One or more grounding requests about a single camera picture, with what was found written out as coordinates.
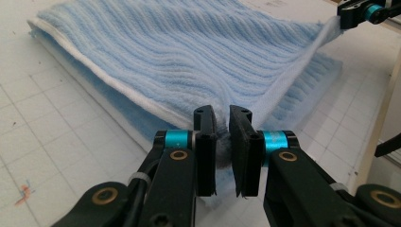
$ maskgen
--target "brass screw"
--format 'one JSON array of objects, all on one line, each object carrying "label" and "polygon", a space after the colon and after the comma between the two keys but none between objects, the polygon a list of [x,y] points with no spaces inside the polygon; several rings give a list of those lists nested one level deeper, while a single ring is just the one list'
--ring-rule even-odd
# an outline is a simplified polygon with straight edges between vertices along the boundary
[{"label": "brass screw", "polygon": [[118,191],[113,187],[105,187],[97,190],[92,196],[92,202],[96,205],[106,205],[117,198]]}]

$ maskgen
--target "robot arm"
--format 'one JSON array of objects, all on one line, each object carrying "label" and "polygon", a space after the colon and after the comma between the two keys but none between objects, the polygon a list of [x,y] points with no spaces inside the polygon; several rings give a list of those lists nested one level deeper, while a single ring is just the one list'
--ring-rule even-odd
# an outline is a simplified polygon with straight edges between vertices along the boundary
[{"label": "robot arm", "polygon": [[369,21],[374,25],[401,14],[401,0],[342,0],[337,8],[341,29]]}]

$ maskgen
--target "cable tie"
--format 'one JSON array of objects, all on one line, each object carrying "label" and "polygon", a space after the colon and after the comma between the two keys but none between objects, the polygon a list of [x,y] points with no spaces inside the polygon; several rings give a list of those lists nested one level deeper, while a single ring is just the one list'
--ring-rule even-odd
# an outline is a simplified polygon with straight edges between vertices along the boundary
[{"label": "cable tie", "polygon": [[348,188],[343,183],[331,183],[330,187],[333,188],[334,191],[344,190],[348,192]]},{"label": "cable tie", "polygon": [[131,176],[130,179],[128,180],[128,183],[130,183],[133,179],[140,179],[140,180],[144,180],[145,182],[147,182],[148,185],[148,189],[147,191],[150,189],[150,185],[151,185],[151,178],[148,174],[144,173],[144,172],[134,172]]}]

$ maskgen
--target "table surface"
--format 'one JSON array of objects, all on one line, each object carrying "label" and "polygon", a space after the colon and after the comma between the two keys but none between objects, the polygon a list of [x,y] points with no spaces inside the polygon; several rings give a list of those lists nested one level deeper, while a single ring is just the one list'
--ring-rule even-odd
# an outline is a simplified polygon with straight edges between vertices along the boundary
[{"label": "table surface", "polygon": [[[0,226],[48,226],[91,186],[125,183],[145,152],[29,37],[26,19],[62,1],[2,0],[0,8]],[[277,18],[325,22],[323,0],[242,0]],[[353,187],[386,94],[401,36],[361,24],[322,48],[343,61],[340,78],[296,130],[302,148],[334,179]],[[259,196],[198,202],[197,226],[269,226]]]}]

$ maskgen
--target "red mark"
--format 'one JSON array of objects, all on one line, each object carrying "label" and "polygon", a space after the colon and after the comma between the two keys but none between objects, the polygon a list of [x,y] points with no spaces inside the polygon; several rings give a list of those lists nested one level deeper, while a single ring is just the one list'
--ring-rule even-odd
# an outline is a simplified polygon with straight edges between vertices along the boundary
[{"label": "red mark", "polygon": [[22,203],[24,203],[27,199],[29,199],[30,194],[32,194],[32,192],[30,191],[29,182],[28,181],[26,181],[26,182],[27,182],[27,185],[23,184],[21,186],[22,190],[20,191],[20,193],[21,193],[22,198],[20,200],[18,200],[17,202],[15,202],[16,206],[21,205]]}]

